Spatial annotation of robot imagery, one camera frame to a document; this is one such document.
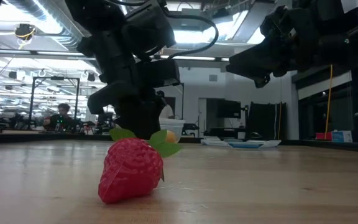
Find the green leaf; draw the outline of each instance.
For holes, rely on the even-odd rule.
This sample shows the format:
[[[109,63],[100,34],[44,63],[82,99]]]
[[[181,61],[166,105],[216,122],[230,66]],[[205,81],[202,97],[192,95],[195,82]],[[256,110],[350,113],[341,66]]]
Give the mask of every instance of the green leaf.
[[[152,147],[158,146],[159,144],[165,142],[166,139],[167,139],[167,130],[160,130],[152,135],[149,144]]]
[[[165,182],[164,169],[161,169],[161,179],[162,179],[162,182]]]
[[[113,141],[119,141],[126,138],[136,138],[136,135],[132,131],[122,128],[113,128],[110,130],[110,136]]]
[[[182,147],[175,143],[163,142],[154,147],[154,149],[160,154],[162,158],[166,158],[179,152]]]

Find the white wall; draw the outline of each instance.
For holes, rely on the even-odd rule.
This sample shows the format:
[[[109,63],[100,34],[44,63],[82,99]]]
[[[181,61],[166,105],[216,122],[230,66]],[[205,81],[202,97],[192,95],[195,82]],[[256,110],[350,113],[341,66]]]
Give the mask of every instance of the white wall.
[[[217,82],[209,82],[209,75],[217,75]],[[196,123],[198,120],[199,98],[224,99],[226,74],[218,68],[180,68],[180,78],[185,84],[185,102],[183,118],[188,123]],[[175,114],[181,117],[181,86],[168,86],[158,88],[167,97],[175,97]]]
[[[184,119],[188,123],[198,120],[199,98],[220,98],[240,101],[241,106],[255,103],[287,103],[287,137],[299,139],[298,128],[298,94],[291,82],[289,73],[284,77],[275,78],[265,87],[256,89],[254,82],[248,78],[231,73],[221,73],[218,68],[180,68],[181,81],[185,84]],[[209,75],[218,75],[217,82],[209,82]],[[181,117],[181,86],[159,88],[166,96],[175,97],[175,114]],[[245,124],[244,112],[242,119],[230,119],[234,127]]]

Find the man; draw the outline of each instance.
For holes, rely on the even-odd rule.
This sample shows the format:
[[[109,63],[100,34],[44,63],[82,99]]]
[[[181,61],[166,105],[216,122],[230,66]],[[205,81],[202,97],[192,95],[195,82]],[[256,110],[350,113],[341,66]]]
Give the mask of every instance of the man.
[[[69,117],[68,111],[70,110],[70,106],[66,103],[61,103],[57,106],[59,110],[59,114],[52,115],[50,117],[46,117],[44,120],[44,128],[46,130],[56,130],[60,131],[66,128],[69,128],[69,126],[73,125],[73,119]]]
[[[165,107],[162,109],[161,113],[160,113],[160,118],[169,118],[169,119],[175,119],[175,116],[173,115],[173,111],[170,105],[167,104],[167,102],[165,101],[165,93],[163,91],[158,91],[157,92],[158,96],[161,96],[162,100],[165,103]]]

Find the metal frame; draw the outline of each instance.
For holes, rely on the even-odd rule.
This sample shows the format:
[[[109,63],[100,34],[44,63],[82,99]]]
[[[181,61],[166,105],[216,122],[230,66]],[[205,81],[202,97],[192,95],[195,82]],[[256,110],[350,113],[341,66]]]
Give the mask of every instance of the metal frame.
[[[185,84],[180,83],[181,85],[181,119],[183,119],[183,105],[185,102]]]
[[[31,100],[30,100],[30,111],[29,111],[29,127],[28,129],[30,129],[30,122],[31,122],[31,118],[32,118],[32,107],[33,107],[33,104],[34,104],[34,91],[35,91],[35,88],[36,88],[36,85],[35,85],[35,81],[37,79],[43,79],[43,80],[46,80],[46,79],[50,79],[50,80],[59,80],[59,81],[62,81],[62,80],[77,80],[77,91],[76,91],[76,97],[75,97],[75,112],[74,112],[74,119],[77,118],[77,109],[78,109],[78,95],[80,94],[80,78],[64,78],[64,77],[33,77],[32,78],[32,89],[31,89]]]

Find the wooden table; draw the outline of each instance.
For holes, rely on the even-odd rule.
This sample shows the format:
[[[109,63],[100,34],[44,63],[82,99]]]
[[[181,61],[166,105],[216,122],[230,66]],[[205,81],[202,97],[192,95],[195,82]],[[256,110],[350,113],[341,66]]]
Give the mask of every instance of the wooden table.
[[[185,145],[151,196],[105,205],[110,142],[0,144],[0,224],[357,223],[358,152]]]

